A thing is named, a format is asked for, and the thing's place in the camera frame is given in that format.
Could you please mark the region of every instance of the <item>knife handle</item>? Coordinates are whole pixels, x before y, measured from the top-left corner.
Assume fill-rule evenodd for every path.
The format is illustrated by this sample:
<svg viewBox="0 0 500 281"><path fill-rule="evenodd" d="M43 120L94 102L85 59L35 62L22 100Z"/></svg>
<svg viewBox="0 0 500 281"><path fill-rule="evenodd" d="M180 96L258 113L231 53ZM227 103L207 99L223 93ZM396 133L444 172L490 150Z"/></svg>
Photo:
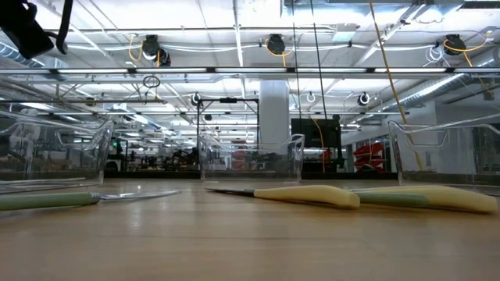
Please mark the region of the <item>knife handle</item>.
<svg viewBox="0 0 500 281"><path fill-rule="evenodd" d="M2 195L0 196L0 211L82 206L95 204L99 202L99 200L99 194L92 192Z"/></svg>
<svg viewBox="0 0 500 281"><path fill-rule="evenodd" d="M272 200L323 202L339 208L359 208L359 197L355 193L324 185L258 189L254 190L254 196Z"/></svg>

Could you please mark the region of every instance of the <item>transparent container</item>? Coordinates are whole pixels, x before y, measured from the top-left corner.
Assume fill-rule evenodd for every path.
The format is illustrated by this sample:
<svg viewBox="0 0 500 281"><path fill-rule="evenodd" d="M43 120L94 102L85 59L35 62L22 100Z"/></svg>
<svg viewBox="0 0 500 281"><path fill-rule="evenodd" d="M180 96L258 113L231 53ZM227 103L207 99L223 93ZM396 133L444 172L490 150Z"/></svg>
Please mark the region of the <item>transparent container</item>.
<svg viewBox="0 0 500 281"><path fill-rule="evenodd" d="M241 142L221 144L211 135L200 135L202 180L301 180L304 135L292 135L282 144Z"/></svg>
<svg viewBox="0 0 500 281"><path fill-rule="evenodd" d="M0 112L0 194L102 184L113 121L88 128L22 113Z"/></svg>
<svg viewBox="0 0 500 281"><path fill-rule="evenodd" d="M441 184L500 194L500 114L437 126L389 122L401 185Z"/></svg>

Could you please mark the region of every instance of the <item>wooden table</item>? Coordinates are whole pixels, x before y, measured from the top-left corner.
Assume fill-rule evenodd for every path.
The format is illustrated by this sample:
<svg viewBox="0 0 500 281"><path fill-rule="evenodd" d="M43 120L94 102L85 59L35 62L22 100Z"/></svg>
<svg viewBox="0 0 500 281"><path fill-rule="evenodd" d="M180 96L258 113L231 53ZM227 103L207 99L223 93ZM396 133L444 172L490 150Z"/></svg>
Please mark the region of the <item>wooden table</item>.
<svg viewBox="0 0 500 281"><path fill-rule="evenodd" d="M2 280L500 279L496 215L374 206L346 211L213 194L203 187L196 180L107 180L100 190L106 194L183 193L0 213Z"/></svg>

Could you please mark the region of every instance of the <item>white column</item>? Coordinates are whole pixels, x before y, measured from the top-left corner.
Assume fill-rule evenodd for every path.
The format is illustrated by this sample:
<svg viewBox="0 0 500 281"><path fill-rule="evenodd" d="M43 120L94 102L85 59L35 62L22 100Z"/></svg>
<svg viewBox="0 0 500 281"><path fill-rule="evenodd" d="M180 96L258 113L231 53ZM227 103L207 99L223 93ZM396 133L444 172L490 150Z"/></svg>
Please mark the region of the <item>white column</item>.
<svg viewBox="0 0 500 281"><path fill-rule="evenodd" d="M260 143L280 144L290 137L289 89L285 80L260 82Z"/></svg>

